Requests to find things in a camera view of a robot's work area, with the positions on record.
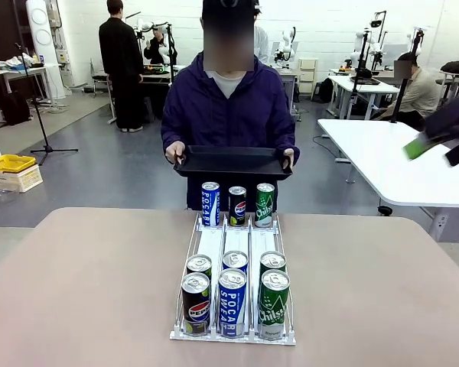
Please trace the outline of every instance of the metal rack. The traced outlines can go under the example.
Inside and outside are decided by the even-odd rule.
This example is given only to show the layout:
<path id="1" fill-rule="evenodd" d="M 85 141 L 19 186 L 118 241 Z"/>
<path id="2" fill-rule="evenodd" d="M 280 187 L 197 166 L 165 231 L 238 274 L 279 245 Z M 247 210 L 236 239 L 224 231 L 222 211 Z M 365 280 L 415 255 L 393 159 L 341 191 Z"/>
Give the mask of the metal rack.
<path id="1" fill-rule="evenodd" d="M 227 251 L 239 250 L 248 256 L 248 280 L 246 285 L 246 308 L 245 325 L 243 335 L 240 338 L 228 339 L 220 335 L 218 326 L 219 289 L 218 279 L 223 270 L 223 254 Z M 228 219 L 223 217 L 223 224 L 217 227 L 208 227 L 202 224 L 200 214 L 194 223 L 194 229 L 190 237 L 187 249 L 186 261 L 196 254 L 209 256 L 213 262 L 211 280 L 211 306 L 210 325 L 208 333 L 203 336 L 192 336 L 184 332 L 184 315 L 181 287 L 177 295 L 177 308 L 175 312 L 174 329 L 170 333 L 170 339 L 195 340 L 206 342 L 229 342 L 229 343 L 254 343 L 295 346 L 294 329 L 294 303 L 291 289 L 289 290 L 287 315 L 283 337 L 279 340 L 269 341 L 259 337 L 259 266 L 260 258 L 264 252 L 277 251 L 285 255 L 284 242 L 282 241 L 281 224 L 276 215 L 270 228 L 261 229 L 253 226 L 252 217 L 249 217 L 248 225 L 240 228 L 228 226 Z"/>

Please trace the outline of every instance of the clear plastic shelf organizer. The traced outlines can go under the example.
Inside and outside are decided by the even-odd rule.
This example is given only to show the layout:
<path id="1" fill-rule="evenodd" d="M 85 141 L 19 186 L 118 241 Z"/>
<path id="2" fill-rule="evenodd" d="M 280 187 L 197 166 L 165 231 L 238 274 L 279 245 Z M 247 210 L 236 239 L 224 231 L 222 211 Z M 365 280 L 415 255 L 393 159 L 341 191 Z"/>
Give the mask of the clear plastic shelf organizer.
<path id="1" fill-rule="evenodd" d="M 210 324 L 207 327 L 207 333 L 202 336 L 195 336 L 185 332 L 184 305 L 180 287 L 177 295 L 174 329 L 170 333 L 170 339 L 295 346 L 294 304 L 291 288 L 289 289 L 288 302 L 286 305 L 285 325 L 282 330 L 282 337 L 277 340 L 267 340 L 259 337 L 260 258 L 264 252 L 268 251 L 277 251 L 285 255 L 281 225 L 278 216 L 276 215 L 273 218 L 272 226 L 265 229 L 254 227 L 251 216 L 249 217 L 247 226 L 244 227 L 238 228 L 228 226 L 228 219 L 226 216 L 223 217 L 222 223 L 221 226 L 217 227 L 204 226 L 200 214 L 197 214 L 186 256 L 187 262 L 188 258 L 192 255 L 206 255 L 213 263 Z M 249 265 L 246 283 L 246 306 L 244 324 L 236 325 L 236 328 L 239 330 L 243 328 L 243 335 L 238 338 L 226 338 L 221 335 L 220 325 L 218 323 L 218 305 L 220 304 L 218 279 L 220 272 L 223 270 L 223 254 L 233 250 L 244 252 L 248 256 Z M 185 271 L 184 267 L 181 276 L 182 279 L 185 276 Z"/>

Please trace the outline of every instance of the white brick wall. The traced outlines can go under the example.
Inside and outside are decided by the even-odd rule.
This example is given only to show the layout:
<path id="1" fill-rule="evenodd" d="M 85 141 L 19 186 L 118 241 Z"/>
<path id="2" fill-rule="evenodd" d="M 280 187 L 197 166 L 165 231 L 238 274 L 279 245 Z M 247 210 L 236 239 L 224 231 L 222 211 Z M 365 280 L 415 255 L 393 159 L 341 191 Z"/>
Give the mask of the white brick wall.
<path id="1" fill-rule="evenodd" d="M 104 0 L 58 0 L 72 60 L 76 84 L 90 81 L 90 58 L 101 67 L 98 28 L 108 18 Z M 203 48 L 200 28 L 202 0 L 125 0 L 125 13 L 137 11 L 146 21 L 169 21 L 174 27 L 179 64 L 190 63 Z M 435 70 L 459 58 L 459 0 L 261 0 L 258 23 L 269 33 L 269 41 L 280 41 L 281 32 L 295 26 L 299 41 L 297 58 L 318 58 L 318 80 L 331 67 L 338 67 L 353 51 L 355 32 L 366 27 L 374 11 L 387 10 L 386 43 L 402 43 L 414 25 L 428 25 L 419 62 Z M 133 25 L 138 17 L 130 19 Z"/>

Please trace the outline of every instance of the person's right hand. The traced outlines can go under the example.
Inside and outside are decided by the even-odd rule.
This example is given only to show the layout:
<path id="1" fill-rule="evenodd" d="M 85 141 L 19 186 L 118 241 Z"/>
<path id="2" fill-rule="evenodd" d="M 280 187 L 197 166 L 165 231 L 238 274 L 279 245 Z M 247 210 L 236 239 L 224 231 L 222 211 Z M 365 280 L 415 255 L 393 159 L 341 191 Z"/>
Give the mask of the person's right hand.
<path id="1" fill-rule="evenodd" d="M 175 164 L 175 158 L 179 164 L 182 164 L 182 155 L 185 151 L 185 144 L 181 141 L 175 141 L 165 151 L 165 157 L 172 164 Z"/>

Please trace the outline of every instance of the beverage can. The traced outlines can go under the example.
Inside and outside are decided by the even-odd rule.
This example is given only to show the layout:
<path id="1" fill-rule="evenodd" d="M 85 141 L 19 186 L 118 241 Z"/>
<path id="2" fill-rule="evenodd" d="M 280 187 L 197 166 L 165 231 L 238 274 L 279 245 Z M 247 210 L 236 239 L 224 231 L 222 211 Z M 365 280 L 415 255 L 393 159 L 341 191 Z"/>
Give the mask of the beverage can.
<path id="1" fill-rule="evenodd" d="M 206 255 L 194 255 L 187 260 L 187 274 L 203 273 L 211 280 L 213 263 Z"/>
<path id="2" fill-rule="evenodd" d="M 257 201 L 255 213 L 255 225 L 257 227 L 269 227 L 272 223 L 274 211 L 275 187 L 270 183 L 261 183 L 257 186 Z"/>
<path id="3" fill-rule="evenodd" d="M 263 274 L 259 292 L 258 328 L 262 339 L 282 338 L 290 283 L 289 276 L 283 271 L 272 269 Z"/>
<path id="4" fill-rule="evenodd" d="M 260 277 L 259 280 L 262 281 L 262 276 L 263 273 L 265 273 L 267 270 L 280 270 L 285 272 L 285 266 L 287 264 L 287 261 L 285 259 L 285 256 L 281 254 L 280 252 L 276 251 L 269 251 L 269 252 L 264 252 L 262 254 L 262 257 L 260 258 Z"/>
<path id="5" fill-rule="evenodd" d="M 246 274 L 248 256 L 241 251 L 228 251 L 223 255 L 223 269 L 239 269 Z"/>
<path id="6" fill-rule="evenodd" d="M 202 222 L 205 226 L 220 224 L 220 185 L 216 182 L 202 185 Z"/>
<path id="7" fill-rule="evenodd" d="M 246 275 L 239 269 L 221 271 L 219 279 L 221 336 L 238 338 L 245 329 Z"/>
<path id="8" fill-rule="evenodd" d="M 241 227 L 245 224 L 246 214 L 246 189 L 235 186 L 229 189 L 229 224 Z"/>
<path id="9" fill-rule="evenodd" d="M 207 333 L 210 322 L 210 282 L 203 273 L 187 274 L 182 280 L 184 331 L 191 335 Z"/>

